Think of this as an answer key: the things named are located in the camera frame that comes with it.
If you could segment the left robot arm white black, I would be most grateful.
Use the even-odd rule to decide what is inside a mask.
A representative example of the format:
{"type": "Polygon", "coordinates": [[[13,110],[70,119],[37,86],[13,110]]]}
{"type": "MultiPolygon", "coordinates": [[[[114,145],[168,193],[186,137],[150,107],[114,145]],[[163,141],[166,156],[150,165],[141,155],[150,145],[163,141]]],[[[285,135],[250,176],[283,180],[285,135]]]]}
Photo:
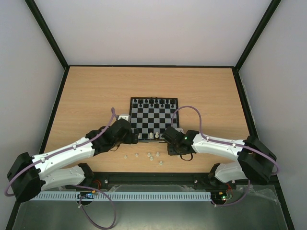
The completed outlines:
{"type": "Polygon", "coordinates": [[[53,187],[88,184],[88,166],[83,164],[66,170],[64,167],[108,152],[121,144],[137,144],[138,135],[138,129],[120,118],[112,125],[92,130],[60,149],[34,156],[24,152],[17,156],[7,174],[9,184],[4,194],[14,196],[17,202],[22,203],[53,187]]]}

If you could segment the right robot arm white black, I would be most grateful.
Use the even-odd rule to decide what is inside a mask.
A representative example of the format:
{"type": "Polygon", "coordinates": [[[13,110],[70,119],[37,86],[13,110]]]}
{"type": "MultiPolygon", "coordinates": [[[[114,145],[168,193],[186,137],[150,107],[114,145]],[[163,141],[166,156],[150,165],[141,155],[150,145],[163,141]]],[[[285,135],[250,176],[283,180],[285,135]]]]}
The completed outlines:
{"type": "Polygon", "coordinates": [[[248,136],[245,140],[230,140],[206,136],[199,131],[186,133],[168,127],[162,134],[169,155],[212,154],[232,160],[231,163],[216,163],[209,176],[213,187],[221,187],[232,180],[248,179],[266,185],[273,174],[276,156],[259,139],[248,136]]]}

